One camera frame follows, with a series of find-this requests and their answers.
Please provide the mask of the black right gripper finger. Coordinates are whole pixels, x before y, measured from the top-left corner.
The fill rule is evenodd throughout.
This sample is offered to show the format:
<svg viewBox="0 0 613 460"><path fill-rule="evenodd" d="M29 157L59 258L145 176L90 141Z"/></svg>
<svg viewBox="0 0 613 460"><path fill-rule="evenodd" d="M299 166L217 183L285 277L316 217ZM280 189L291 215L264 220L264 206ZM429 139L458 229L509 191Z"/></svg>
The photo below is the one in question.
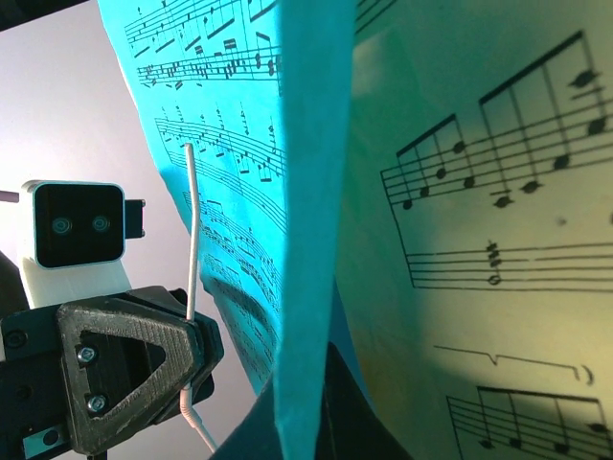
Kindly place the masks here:
<svg viewBox="0 0 613 460"><path fill-rule="evenodd" d="M313 459L409 459L376 417L337 347L328 345L321 416ZM274 423L274 394L264 386L255 404L212 455L214 459L282 459Z"/></svg>

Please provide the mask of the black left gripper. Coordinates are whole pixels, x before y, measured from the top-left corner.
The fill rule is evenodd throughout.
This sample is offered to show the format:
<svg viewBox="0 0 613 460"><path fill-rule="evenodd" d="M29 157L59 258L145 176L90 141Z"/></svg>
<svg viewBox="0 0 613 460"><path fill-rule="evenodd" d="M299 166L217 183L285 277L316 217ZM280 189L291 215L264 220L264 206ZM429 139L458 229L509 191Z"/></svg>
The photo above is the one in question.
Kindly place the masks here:
<svg viewBox="0 0 613 460"><path fill-rule="evenodd" d="M148 427L196 373L186 303L145 287L5 317L2 457L102 459Z"/></svg>

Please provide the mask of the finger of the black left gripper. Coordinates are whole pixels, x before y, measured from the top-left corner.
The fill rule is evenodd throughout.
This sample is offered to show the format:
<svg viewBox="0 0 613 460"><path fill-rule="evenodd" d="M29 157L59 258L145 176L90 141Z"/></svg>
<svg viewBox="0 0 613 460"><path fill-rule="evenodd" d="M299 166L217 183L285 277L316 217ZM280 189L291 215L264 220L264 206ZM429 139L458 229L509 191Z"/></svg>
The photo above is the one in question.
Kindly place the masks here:
<svg viewBox="0 0 613 460"><path fill-rule="evenodd" d="M224 356L215 320L198 313L193 320L175 313L155 315L152 341L154 399L152 422L160 425L181 414L180 390L192 385L192 401L208 399L215 389L212 372Z"/></svg>

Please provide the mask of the pink music stand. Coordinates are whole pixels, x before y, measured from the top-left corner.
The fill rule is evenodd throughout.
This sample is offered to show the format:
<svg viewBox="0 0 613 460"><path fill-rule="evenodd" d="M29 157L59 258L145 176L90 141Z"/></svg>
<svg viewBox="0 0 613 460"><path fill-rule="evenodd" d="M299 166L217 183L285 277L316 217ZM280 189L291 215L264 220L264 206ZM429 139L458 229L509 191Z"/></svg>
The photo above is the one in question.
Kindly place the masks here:
<svg viewBox="0 0 613 460"><path fill-rule="evenodd" d="M198 250L199 250L199 224L200 224L200 204L198 195L197 173L195 169L195 157L193 145L186 143L184 146L186 166L188 172L189 192L192 208L191 233L190 233L190 255L189 255L189 278L187 291L187 307L185 319L193 322L196 307L196 283L198 279ZM210 453L217 450L216 442L204 425L203 420L193 407L193 385L188 382L180 391L179 407L182 416L193 428L200 438L204 441Z"/></svg>

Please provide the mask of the sheet music pages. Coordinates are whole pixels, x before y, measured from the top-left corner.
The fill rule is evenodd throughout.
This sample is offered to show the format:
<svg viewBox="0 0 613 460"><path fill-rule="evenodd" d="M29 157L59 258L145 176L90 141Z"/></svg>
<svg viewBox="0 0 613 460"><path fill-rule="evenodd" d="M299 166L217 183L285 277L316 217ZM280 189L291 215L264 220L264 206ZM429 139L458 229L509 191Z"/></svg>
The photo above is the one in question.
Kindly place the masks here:
<svg viewBox="0 0 613 460"><path fill-rule="evenodd" d="M358 3L336 280L412 457L611 457L610 2Z"/></svg>

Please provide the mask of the teal paper strip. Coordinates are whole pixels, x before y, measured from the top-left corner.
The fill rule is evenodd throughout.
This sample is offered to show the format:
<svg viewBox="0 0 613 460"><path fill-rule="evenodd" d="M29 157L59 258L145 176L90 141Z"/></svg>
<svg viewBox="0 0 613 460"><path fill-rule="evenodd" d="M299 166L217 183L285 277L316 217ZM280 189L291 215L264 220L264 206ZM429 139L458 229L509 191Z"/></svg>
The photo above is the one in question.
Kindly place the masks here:
<svg viewBox="0 0 613 460"><path fill-rule="evenodd" d="M351 104L352 1L102 1L148 148L184 221L185 147L200 280L284 459L320 427Z"/></svg>

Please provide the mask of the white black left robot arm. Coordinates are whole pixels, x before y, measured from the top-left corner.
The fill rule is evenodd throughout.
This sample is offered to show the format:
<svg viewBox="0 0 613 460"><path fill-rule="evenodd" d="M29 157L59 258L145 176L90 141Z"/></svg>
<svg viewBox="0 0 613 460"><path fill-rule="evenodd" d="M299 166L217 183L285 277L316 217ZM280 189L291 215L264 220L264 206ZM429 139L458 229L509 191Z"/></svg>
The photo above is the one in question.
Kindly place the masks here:
<svg viewBox="0 0 613 460"><path fill-rule="evenodd" d="M180 414L180 391L200 403L223 357L215 320L186 319L187 295L126 288L107 269L66 284L39 275L24 289L1 262L1 455L103 459L138 432Z"/></svg>

